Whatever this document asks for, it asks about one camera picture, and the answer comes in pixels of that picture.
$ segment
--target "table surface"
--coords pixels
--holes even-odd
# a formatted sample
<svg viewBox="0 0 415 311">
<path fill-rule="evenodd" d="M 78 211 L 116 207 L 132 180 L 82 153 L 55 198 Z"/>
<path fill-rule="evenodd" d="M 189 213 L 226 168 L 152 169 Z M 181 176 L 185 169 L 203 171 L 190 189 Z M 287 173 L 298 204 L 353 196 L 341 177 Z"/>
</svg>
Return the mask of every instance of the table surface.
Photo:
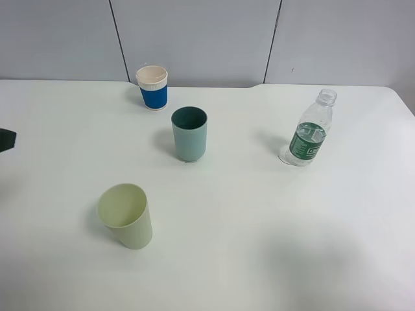
<svg viewBox="0 0 415 311">
<path fill-rule="evenodd" d="M 323 86 L 170 87 L 147 110 L 127 82 L 0 81 L 0 309 L 415 310 L 415 118 L 385 87 L 331 86 L 331 132 L 309 167 L 282 163 Z M 174 154 L 170 117 L 208 115 L 207 151 Z M 151 243 L 95 215 L 135 183 Z"/>
</svg>

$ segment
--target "green bottle label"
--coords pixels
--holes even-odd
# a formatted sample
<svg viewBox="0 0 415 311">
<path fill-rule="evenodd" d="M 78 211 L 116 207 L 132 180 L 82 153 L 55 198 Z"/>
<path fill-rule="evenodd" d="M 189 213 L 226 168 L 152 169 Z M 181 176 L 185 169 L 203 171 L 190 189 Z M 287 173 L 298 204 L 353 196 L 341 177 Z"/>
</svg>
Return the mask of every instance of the green bottle label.
<svg viewBox="0 0 415 311">
<path fill-rule="evenodd" d="M 321 126 L 311 122 L 301 123 L 292 138 L 290 151 L 298 159 L 314 159 L 325 138 L 326 132 Z"/>
</svg>

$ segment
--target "black object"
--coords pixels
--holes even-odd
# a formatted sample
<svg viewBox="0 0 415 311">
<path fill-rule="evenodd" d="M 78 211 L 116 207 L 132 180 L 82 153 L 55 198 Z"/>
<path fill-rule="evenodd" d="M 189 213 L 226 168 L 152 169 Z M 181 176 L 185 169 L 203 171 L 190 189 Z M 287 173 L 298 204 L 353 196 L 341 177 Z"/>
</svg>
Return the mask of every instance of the black object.
<svg viewBox="0 0 415 311">
<path fill-rule="evenodd" d="M 0 152 L 9 150 L 14 147 L 16 142 L 16 133 L 13 131 L 0 128 Z"/>
</svg>

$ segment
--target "cup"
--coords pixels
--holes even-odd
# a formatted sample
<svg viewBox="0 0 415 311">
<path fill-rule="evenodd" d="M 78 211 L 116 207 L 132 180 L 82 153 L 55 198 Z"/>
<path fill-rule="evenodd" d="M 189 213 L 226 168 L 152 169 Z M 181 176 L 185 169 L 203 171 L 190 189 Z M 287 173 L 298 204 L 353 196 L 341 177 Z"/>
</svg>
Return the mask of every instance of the cup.
<svg viewBox="0 0 415 311">
<path fill-rule="evenodd" d="M 167 104 L 167 71 L 160 66 L 146 66 L 136 73 L 146 107 L 161 110 Z"/>
<path fill-rule="evenodd" d="M 199 160 L 206 151 L 208 116 L 196 107 L 183 107 L 171 116 L 174 144 L 178 157 L 185 162 Z"/>
<path fill-rule="evenodd" d="M 128 248 L 145 247 L 152 238 L 147 197 L 140 187 L 123 183 L 108 189 L 98 202 L 98 217 Z"/>
</svg>

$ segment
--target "plastic water bottle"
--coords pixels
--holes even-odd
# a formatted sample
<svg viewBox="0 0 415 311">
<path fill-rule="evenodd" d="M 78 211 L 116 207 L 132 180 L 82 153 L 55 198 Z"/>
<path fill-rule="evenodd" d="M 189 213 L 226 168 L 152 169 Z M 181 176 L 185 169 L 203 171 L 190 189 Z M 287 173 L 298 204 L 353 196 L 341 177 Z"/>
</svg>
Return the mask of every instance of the plastic water bottle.
<svg viewBox="0 0 415 311">
<path fill-rule="evenodd" d="M 336 92 L 323 89 L 316 102 L 303 113 L 283 162 L 304 167 L 313 162 L 331 127 Z"/>
</svg>

